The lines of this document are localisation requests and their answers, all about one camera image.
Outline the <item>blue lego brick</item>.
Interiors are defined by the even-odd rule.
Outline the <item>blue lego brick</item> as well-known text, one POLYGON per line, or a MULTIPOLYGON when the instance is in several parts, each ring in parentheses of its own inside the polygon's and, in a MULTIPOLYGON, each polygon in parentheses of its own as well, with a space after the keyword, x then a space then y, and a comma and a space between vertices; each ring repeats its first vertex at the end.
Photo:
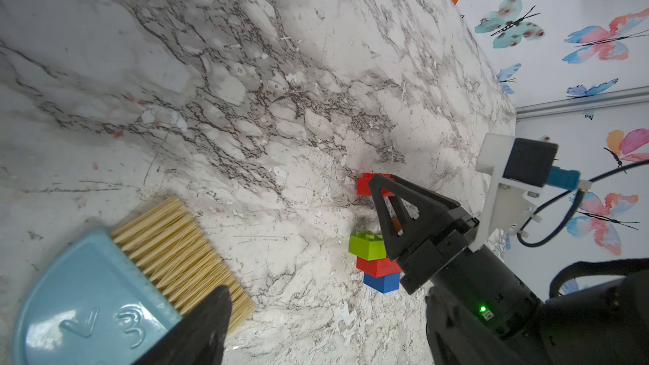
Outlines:
POLYGON ((365 273, 363 276, 363 283, 377 292, 386 294, 399 290, 400 275, 394 274, 382 277, 373 277, 372 275, 365 273))

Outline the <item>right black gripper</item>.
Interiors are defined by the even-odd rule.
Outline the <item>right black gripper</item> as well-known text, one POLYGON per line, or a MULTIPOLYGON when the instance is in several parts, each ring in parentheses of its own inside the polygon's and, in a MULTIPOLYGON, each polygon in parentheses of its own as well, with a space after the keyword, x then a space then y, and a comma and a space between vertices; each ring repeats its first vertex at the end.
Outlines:
POLYGON ((515 335, 536 316, 542 302, 529 287, 489 248, 468 248, 478 220, 459 202, 400 177, 377 174, 369 189, 387 257, 399 259, 407 293, 432 282, 498 337, 515 335))

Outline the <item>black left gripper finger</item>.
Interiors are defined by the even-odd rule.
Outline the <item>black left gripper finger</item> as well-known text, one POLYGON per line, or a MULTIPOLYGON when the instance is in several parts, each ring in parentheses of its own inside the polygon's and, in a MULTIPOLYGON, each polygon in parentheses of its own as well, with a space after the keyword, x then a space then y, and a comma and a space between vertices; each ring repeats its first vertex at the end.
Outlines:
POLYGON ((217 287, 135 363, 220 365, 232 311, 228 288, 217 287))

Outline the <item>green lego brick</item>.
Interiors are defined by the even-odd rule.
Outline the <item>green lego brick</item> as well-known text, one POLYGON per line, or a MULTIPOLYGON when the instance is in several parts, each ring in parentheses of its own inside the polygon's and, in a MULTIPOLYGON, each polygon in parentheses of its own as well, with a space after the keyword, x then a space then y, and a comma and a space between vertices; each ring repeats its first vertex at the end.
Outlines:
POLYGON ((348 252, 363 260, 383 260, 387 257, 383 236, 372 232, 355 232, 350 236, 348 252))

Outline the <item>orange lego brick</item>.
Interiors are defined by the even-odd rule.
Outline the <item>orange lego brick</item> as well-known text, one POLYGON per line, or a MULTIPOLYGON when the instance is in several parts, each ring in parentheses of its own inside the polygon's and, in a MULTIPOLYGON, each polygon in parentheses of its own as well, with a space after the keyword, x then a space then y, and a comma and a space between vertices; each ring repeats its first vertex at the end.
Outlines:
POLYGON ((398 220, 398 218, 397 218, 397 217, 394 217, 394 218, 392 219, 392 223, 393 223, 393 226, 394 226, 394 228, 395 228, 395 233, 396 233, 398 236, 402 235, 402 233, 403 233, 403 231, 402 231, 402 224, 400 223, 400 221, 398 220))

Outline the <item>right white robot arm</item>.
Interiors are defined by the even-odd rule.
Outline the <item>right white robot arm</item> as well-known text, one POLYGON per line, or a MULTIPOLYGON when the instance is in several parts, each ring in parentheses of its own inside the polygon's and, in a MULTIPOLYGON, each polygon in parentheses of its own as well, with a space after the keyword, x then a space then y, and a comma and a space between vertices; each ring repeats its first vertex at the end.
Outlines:
POLYGON ((575 263, 541 300, 488 248, 471 251, 478 220, 458 202, 400 177, 368 186, 403 288, 430 285, 435 363, 647 363, 647 260, 575 263))

